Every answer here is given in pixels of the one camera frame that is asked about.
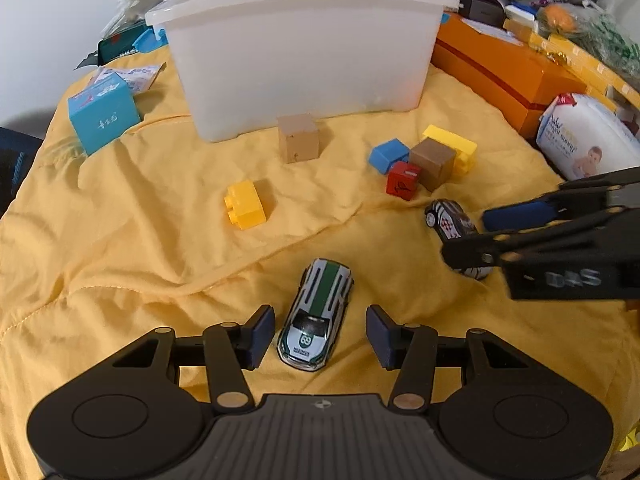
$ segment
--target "yellow cloth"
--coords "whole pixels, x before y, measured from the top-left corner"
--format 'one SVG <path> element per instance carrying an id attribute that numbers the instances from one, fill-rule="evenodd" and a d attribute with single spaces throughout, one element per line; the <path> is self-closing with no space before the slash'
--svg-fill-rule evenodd
<path id="1" fill-rule="evenodd" d="M 275 128 L 203 142 L 167 48 L 113 66 L 164 61 L 151 90 L 136 97 L 143 122 L 89 158 L 66 107 L 87 78 L 73 85 L 0 221 L 0 450 L 8 478 L 40 478 L 25 426 L 53 389 L 157 326 L 200 334 L 244 322 L 269 303 L 280 327 L 302 270 L 318 256 L 350 266 L 355 279 L 330 364 L 296 371 L 271 346 L 260 369 L 246 374 L 255 397 L 386 399 L 396 374 L 378 365 L 364 325 L 367 305 L 379 303 L 396 321 L 441 335 L 491 330 L 603 402 L 614 443 L 622 441 L 640 418 L 634 315 L 620 302 L 515 303 L 499 270 L 483 283 L 452 272 L 424 224 L 428 193 L 410 203 L 386 195 L 385 177 L 367 164 L 373 146 L 393 137 L 413 146 L 436 124 L 478 144 L 472 171 L 434 193 L 458 200 L 475 220 L 486 208 L 553 189 L 558 177 L 498 110 L 431 68 L 418 109 L 319 121 L 319 159 L 283 164 Z M 268 216 L 247 231 L 229 223 L 223 201 L 227 186 L 244 179 L 255 182 Z M 456 375 L 437 375 L 436 399 L 456 387 Z M 182 385 L 201 399 L 204 384 L 201 370 L 183 371 Z"/>

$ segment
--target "baby picture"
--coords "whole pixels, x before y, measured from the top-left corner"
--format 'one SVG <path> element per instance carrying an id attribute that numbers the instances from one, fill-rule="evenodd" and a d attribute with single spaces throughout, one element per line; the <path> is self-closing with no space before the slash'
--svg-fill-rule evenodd
<path id="1" fill-rule="evenodd" d="M 587 176 L 595 176 L 598 174 L 598 164 L 602 160 L 602 149 L 599 146 L 593 146 L 587 156 L 578 158 L 574 162 L 573 170 L 577 178 Z"/>

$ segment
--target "light blue box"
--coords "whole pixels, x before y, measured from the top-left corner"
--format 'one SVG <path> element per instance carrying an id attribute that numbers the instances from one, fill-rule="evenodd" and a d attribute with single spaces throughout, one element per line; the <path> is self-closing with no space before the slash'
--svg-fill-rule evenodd
<path id="1" fill-rule="evenodd" d="M 376 146 L 369 156 L 369 164 L 383 175 L 386 175 L 399 160 L 409 162 L 409 148 L 398 139 Z"/>
<path id="2" fill-rule="evenodd" d="M 70 97 L 68 106 L 69 120 L 87 155 L 140 122 L 129 86 L 115 73 Z"/>

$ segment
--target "plastic storage container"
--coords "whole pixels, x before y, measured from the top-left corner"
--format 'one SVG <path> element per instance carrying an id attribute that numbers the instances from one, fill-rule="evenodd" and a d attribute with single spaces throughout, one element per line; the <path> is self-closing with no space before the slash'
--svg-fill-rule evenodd
<path id="1" fill-rule="evenodd" d="M 205 140 L 418 105 L 444 7 L 458 0 L 167 0 L 164 28 Z"/>

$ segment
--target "brown wooden block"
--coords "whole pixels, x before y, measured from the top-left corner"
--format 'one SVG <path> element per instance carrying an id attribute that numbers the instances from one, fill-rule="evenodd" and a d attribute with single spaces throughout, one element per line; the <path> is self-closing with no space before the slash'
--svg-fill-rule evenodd
<path id="1" fill-rule="evenodd" d="M 431 138 L 424 139 L 409 153 L 409 163 L 422 168 L 420 184 L 429 191 L 435 191 L 453 172 L 456 150 Z"/>
<path id="2" fill-rule="evenodd" d="M 278 117 L 280 156 L 282 160 L 300 162 L 320 155 L 320 135 L 310 114 Z"/>

